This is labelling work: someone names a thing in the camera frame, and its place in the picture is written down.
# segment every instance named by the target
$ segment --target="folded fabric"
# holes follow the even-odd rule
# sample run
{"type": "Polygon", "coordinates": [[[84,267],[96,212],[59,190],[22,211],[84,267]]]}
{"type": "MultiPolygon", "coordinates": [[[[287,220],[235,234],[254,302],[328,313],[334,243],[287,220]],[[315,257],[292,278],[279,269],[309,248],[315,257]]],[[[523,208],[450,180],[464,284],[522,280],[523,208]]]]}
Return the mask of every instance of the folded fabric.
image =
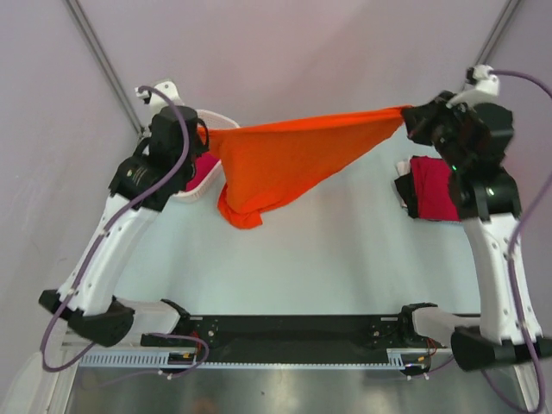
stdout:
{"type": "Polygon", "coordinates": [[[290,203],[389,138],[403,122],[402,108],[210,130],[210,151],[227,180],[218,209],[239,229],[261,225],[260,213],[290,203]]]}
{"type": "Polygon", "coordinates": [[[459,222],[458,212],[449,196],[450,169],[447,163],[430,157],[411,159],[411,170],[420,218],[459,222]]]}
{"type": "MultiPolygon", "coordinates": [[[[399,173],[407,170],[401,165],[399,173]]],[[[412,157],[410,172],[395,180],[408,215],[426,220],[459,222],[458,212],[449,196],[449,176],[449,167],[443,160],[412,157]]]]}

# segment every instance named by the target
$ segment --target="orange cloth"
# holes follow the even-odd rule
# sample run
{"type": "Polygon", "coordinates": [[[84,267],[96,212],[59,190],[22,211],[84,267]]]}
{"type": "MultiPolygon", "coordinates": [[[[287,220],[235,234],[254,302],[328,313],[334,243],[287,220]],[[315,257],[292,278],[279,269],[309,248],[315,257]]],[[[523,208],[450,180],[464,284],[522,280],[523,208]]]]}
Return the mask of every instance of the orange cloth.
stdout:
{"type": "Polygon", "coordinates": [[[221,214],[239,229],[262,224],[260,213],[295,200],[389,138],[402,107],[210,130],[210,151],[227,184],[221,214]]]}

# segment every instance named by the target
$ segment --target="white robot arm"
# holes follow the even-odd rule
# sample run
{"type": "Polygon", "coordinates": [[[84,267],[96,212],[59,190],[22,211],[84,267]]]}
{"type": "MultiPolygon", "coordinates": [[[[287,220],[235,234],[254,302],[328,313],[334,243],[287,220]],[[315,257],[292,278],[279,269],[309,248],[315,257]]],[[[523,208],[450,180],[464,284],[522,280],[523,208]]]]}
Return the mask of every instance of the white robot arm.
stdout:
{"type": "Polygon", "coordinates": [[[166,185],[146,198],[135,208],[126,210],[99,245],[85,273],[73,288],[78,270],[91,250],[97,236],[104,233],[105,224],[129,200],[143,193],[153,183],[166,175],[182,153],[182,133],[171,109],[160,97],[147,92],[136,95],[147,104],[152,113],[151,135],[143,139],[132,157],[118,168],[110,184],[110,195],[105,204],[100,223],[75,270],[57,291],[44,291],[39,303],[54,313],[71,294],[61,317],[67,320],[73,331],[90,341],[105,347],[113,346],[127,336],[150,332],[172,333],[179,322],[189,315],[168,300],[159,302],[130,302],[113,296],[117,281],[130,255],[150,224],[162,212],[172,194],[184,190],[193,177],[195,157],[206,150],[198,139],[198,114],[184,106],[176,86],[165,81],[155,89],[163,91],[178,105],[190,137],[190,150],[183,166],[166,185]]]}
{"type": "Polygon", "coordinates": [[[511,112],[493,103],[499,79],[490,66],[471,68],[467,80],[473,88],[457,95],[442,92],[403,115],[409,138],[433,145],[451,169],[449,194],[474,254],[480,317],[458,317],[433,304],[404,311],[416,334],[452,347],[458,365],[470,371],[529,359],[516,305],[524,310],[524,327],[541,356],[547,356],[544,343],[549,340],[532,310],[520,242],[513,241],[508,252],[521,214],[516,182],[500,165],[513,137],[511,112]],[[513,284],[509,260],[515,268],[513,284]]]}

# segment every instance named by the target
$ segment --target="black bracket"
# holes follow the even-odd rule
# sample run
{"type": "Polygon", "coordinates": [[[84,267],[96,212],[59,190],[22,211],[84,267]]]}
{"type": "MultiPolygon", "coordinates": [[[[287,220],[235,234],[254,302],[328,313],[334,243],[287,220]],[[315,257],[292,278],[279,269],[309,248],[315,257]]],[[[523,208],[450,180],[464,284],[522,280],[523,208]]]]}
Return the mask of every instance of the black bracket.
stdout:
{"type": "MultiPolygon", "coordinates": [[[[60,295],[54,289],[44,291],[38,303],[54,314],[61,306],[60,295]]],[[[86,317],[81,310],[65,308],[60,317],[79,336],[108,348],[117,345],[128,334],[135,320],[134,314],[134,309],[113,297],[109,309],[100,315],[86,317]]]]}
{"type": "Polygon", "coordinates": [[[421,303],[421,304],[407,304],[403,306],[398,314],[398,334],[402,342],[406,345],[416,344],[425,340],[424,336],[418,335],[414,330],[414,321],[412,320],[412,314],[414,311],[421,308],[436,308],[436,304],[421,303]]]}
{"type": "MultiPolygon", "coordinates": [[[[508,367],[530,361],[526,344],[490,342],[481,336],[479,326],[456,328],[450,345],[458,367],[464,371],[508,367]]],[[[552,356],[552,339],[538,337],[535,349],[539,359],[549,358],[552,356]]]]}

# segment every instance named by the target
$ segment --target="purple cable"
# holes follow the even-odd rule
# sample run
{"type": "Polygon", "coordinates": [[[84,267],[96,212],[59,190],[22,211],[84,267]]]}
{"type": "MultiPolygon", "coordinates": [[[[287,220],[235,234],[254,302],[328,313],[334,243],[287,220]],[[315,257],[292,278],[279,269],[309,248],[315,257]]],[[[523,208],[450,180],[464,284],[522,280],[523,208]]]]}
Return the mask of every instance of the purple cable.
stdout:
{"type": "Polygon", "coordinates": [[[440,365],[439,367],[437,367],[437,368],[435,368],[435,369],[431,369],[428,373],[434,373],[434,372],[436,372],[436,371],[439,371],[439,370],[441,370],[441,369],[447,367],[448,365],[450,365],[450,363],[451,363],[452,361],[454,361],[454,360],[455,360],[455,358],[454,358],[454,356],[453,356],[452,358],[448,359],[448,361],[443,362],[443,364],[440,365]]]}
{"type": "Polygon", "coordinates": [[[58,373],[60,371],[63,371],[64,369],[69,368],[72,364],[77,362],[84,354],[86,354],[90,349],[94,346],[94,343],[91,343],[86,346],[85,349],[83,349],[80,353],[78,353],[77,356],[75,356],[72,360],[67,362],[66,364],[60,366],[60,367],[51,367],[46,362],[46,347],[48,344],[48,340],[50,339],[50,335],[53,331],[53,326],[58,322],[58,319],[60,319],[61,313],[65,310],[67,305],[72,299],[72,296],[74,292],[77,290],[80,281],[85,276],[86,269],[90,265],[92,258],[94,257],[94,254],[96,253],[97,249],[99,248],[100,244],[102,243],[102,240],[104,239],[105,235],[109,233],[113,225],[116,223],[116,221],[128,210],[130,210],[132,207],[137,205],[138,203],[141,203],[144,199],[151,196],[154,192],[159,190],[163,185],[166,184],[166,182],[173,177],[173,175],[182,167],[184,164],[184,161],[188,155],[188,150],[190,148],[190,136],[188,135],[188,129],[186,128],[186,123],[184,118],[182,117],[182,114],[176,107],[176,105],[171,101],[171,99],[168,98],[167,95],[165,95],[163,92],[158,91],[155,88],[152,88],[151,86],[141,86],[138,88],[138,92],[144,92],[148,91],[150,93],[154,93],[155,95],[158,95],[161,97],[166,104],[174,111],[174,115],[179,120],[180,128],[182,129],[182,137],[184,139],[184,146],[182,148],[182,154],[180,155],[179,160],[176,162],[176,164],[171,168],[171,170],[157,183],[152,185],[150,188],[145,190],[142,194],[139,196],[133,198],[130,200],[127,204],[125,204],[117,213],[113,215],[113,217],[103,226],[103,231],[96,237],[96,240],[92,243],[92,246],[88,253],[85,256],[85,259],[83,260],[83,263],[80,267],[80,269],[77,272],[77,275],[75,277],[75,280],[72,282],[71,290],[67,293],[66,298],[61,302],[60,307],[58,310],[56,310],[52,316],[52,319],[50,319],[50,322],[48,323],[48,326],[46,327],[46,330],[44,331],[44,335],[42,336],[41,340],[41,347],[40,351],[42,353],[42,369],[48,373],[58,373]]]}
{"type": "MultiPolygon", "coordinates": [[[[196,338],[195,336],[182,336],[182,335],[168,335],[168,334],[149,334],[149,335],[159,336],[161,338],[168,338],[168,339],[185,339],[185,340],[188,340],[188,341],[193,341],[195,343],[199,343],[205,348],[204,356],[201,358],[201,360],[197,361],[191,367],[186,368],[185,371],[183,371],[181,373],[166,374],[165,378],[167,378],[168,380],[172,379],[172,378],[184,377],[185,375],[187,375],[187,374],[195,371],[196,369],[198,369],[199,366],[202,365],[204,362],[206,362],[207,358],[209,358],[209,345],[207,345],[207,342],[205,342],[203,339],[196,338]]],[[[118,382],[121,382],[121,381],[124,381],[124,380],[129,380],[131,378],[139,377],[139,376],[142,376],[142,375],[145,375],[145,374],[159,375],[160,371],[159,370],[145,369],[143,371],[138,371],[136,373],[129,373],[127,375],[123,375],[122,377],[111,379],[109,381],[104,382],[103,384],[100,384],[99,386],[93,386],[93,387],[90,387],[90,388],[85,387],[81,383],[81,388],[84,389],[85,391],[98,390],[100,388],[105,388],[106,386],[112,386],[112,385],[114,385],[118,382]]]]}
{"type": "MultiPolygon", "coordinates": [[[[545,85],[542,81],[540,81],[539,79],[533,76],[530,76],[528,74],[521,73],[521,72],[516,72],[516,71],[493,70],[490,73],[498,76],[512,76],[514,78],[529,80],[531,83],[539,86],[550,97],[550,99],[552,99],[552,90],[550,90],[550,88],[548,88],[548,86],[545,85]]],[[[510,241],[508,242],[508,276],[511,284],[511,292],[513,295],[513,301],[516,308],[517,319],[519,320],[519,325],[521,326],[521,333],[522,333],[522,336],[524,337],[524,341],[525,341],[525,344],[527,345],[527,349],[529,350],[529,354],[530,354],[531,360],[533,361],[533,365],[535,366],[536,382],[538,384],[539,399],[535,410],[526,410],[525,408],[521,408],[518,405],[516,405],[516,403],[509,400],[508,397],[503,392],[501,392],[496,387],[496,385],[493,384],[489,375],[485,371],[483,372],[483,375],[485,376],[487,382],[489,383],[491,388],[497,393],[500,399],[502,399],[513,410],[526,413],[526,414],[534,414],[543,410],[546,390],[545,390],[543,369],[538,359],[538,355],[536,354],[535,345],[531,340],[530,333],[527,330],[527,326],[525,323],[525,311],[522,304],[521,294],[519,292],[518,279],[517,279],[516,268],[515,268],[515,263],[513,259],[513,252],[514,252],[514,248],[516,247],[516,242],[518,241],[518,237],[520,236],[523,228],[529,221],[536,207],[542,202],[544,196],[548,192],[551,185],[552,185],[552,173],[546,179],[544,185],[537,193],[535,199],[530,203],[529,208],[521,216],[521,219],[519,220],[519,223],[517,223],[516,228],[511,234],[510,241]]]]}

